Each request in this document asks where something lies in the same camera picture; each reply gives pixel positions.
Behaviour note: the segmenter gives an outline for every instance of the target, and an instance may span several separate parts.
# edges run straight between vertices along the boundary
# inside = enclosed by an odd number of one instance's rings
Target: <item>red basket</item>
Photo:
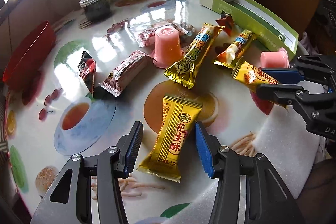
[[[30,85],[55,41],[56,35],[48,21],[42,22],[21,41],[2,77],[11,90],[20,91]]]

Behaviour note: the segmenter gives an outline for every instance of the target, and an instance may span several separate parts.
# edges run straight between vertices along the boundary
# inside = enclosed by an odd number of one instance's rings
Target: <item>gold candy wrapper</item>
[[[186,50],[184,57],[166,69],[164,75],[170,80],[191,89],[195,85],[195,78],[204,57],[223,29],[224,27],[204,23],[202,29]]]
[[[230,46],[217,56],[213,63],[233,69],[254,39],[255,34],[253,32],[249,30],[242,31]]]
[[[180,182],[177,167],[180,150],[197,120],[202,105],[171,96],[163,97],[163,118],[152,152],[137,170]]]
[[[244,59],[240,59],[232,72],[233,79],[246,85],[250,90],[256,92],[260,84],[280,84],[272,76],[269,76],[262,70],[252,66]]]

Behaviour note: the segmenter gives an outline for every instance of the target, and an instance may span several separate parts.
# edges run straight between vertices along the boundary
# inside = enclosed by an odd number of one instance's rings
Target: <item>pink jelly cup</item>
[[[262,68],[288,68],[288,54],[284,48],[278,52],[262,52],[260,63]]]
[[[163,26],[155,31],[155,49],[151,54],[155,66],[166,69],[182,58],[179,31]]]

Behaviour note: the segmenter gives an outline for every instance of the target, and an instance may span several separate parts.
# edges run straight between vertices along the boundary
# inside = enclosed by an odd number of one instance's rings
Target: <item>silver bolt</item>
[[[265,159],[265,155],[264,154],[257,154],[257,159],[258,160],[264,160]]]
[[[72,157],[71,157],[71,159],[73,160],[73,161],[77,161],[77,160],[79,160],[81,158],[81,155],[80,154],[74,154],[74,155],[72,155]]]
[[[320,113],[318,111],[313,111],[313,117],[318,118],[320,116]]]
[[[111,147],[109,147],[109,153],[115,153],[115,152],[117,152],[118,151],[118,147],[116,147],[116,146],[111,146]]]
[[[221,146],[219,148],[219,150],[222,152],[222,153],[227,153],[230,151],[230,149],[227,147],[227,146]]]

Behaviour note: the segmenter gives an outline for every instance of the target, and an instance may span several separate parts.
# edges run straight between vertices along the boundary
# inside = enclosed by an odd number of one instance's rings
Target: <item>green box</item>
[[[256,34],[270,51],[283,47],[291,60],[296,53],[299,35],[286,22],[254,0],[200,0],[201,5],[221,14],[231,14],[241,28]]]

